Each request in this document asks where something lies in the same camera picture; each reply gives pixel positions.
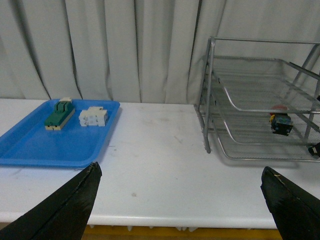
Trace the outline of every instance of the plastic tray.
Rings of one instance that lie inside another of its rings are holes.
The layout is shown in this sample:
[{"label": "plastic tray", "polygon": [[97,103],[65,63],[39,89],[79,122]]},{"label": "plastic tray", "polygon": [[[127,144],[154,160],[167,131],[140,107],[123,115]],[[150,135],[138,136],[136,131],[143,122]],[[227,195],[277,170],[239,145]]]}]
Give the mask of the plastic tray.
[{"label": "plastic tray", "polygon": [[[44,102],[0,137],[0,165],[84,168],[98,157],[104,143],[110,140],[120,103],[75,99],[75,113],[63,129],[46,130],[44,121],[58,101]],[[108,111],[105,126],[80,126],[80,112],[91,106]]]}]

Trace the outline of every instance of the green toy block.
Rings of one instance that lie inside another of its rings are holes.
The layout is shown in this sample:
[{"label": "green toy block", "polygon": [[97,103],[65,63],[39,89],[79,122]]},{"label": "green toy block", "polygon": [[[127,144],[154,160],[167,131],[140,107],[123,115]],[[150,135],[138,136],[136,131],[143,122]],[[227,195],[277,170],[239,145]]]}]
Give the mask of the green toy block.
[{"label": "green toy block", "polygon": [[71,100],[60,100],[54,105],[54,112],[44,121],[46,130],[61,130],[75,113]]}]

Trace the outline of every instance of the white lego brick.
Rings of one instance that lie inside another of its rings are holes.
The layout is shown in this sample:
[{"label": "white lego brick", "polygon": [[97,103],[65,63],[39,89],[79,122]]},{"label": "white lego brick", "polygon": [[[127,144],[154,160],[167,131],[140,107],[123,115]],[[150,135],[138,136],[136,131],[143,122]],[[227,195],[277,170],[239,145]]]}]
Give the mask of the white lego brick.
[{"label": "white lego brick", "polygon": [[106,125],[108,111],[103,110],[102,106],[91,106],[88,110],[82,110],[79,115],[80,125],[100,126]]},{"label": "white lego brick", "polygon": [[65,102],[72,102],[71,97],[63,97],[60,99],[60,102],[65,101]]}]

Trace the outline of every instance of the white table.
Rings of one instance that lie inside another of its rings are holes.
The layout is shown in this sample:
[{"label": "white table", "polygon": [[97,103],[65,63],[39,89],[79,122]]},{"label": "white table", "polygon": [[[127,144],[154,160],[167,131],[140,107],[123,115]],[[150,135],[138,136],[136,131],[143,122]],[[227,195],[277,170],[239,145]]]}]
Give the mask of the white table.
[{"label": "white table", "polygon": [[[0,136],[43,103],[0,99]],[[261,174],[273,167],[320,198],[320,164],[236,162],[207,154],[192,105],[122,103],[90,225],[274,229]],[[0,222],[40,203],[78,169],[0,167]]]}]

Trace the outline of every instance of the white curtain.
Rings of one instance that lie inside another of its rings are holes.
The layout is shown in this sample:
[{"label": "white curtain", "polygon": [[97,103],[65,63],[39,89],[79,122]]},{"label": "white curtain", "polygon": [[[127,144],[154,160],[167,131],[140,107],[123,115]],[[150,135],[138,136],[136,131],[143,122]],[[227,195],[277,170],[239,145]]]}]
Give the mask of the white curtain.
[{"label": "white curtain", "polygon": [[[0,98],[194,104],[209,36],[320,41],[319,15],[311,0],[1,0]],[[302,64],[310,47],[216,50]]]}]

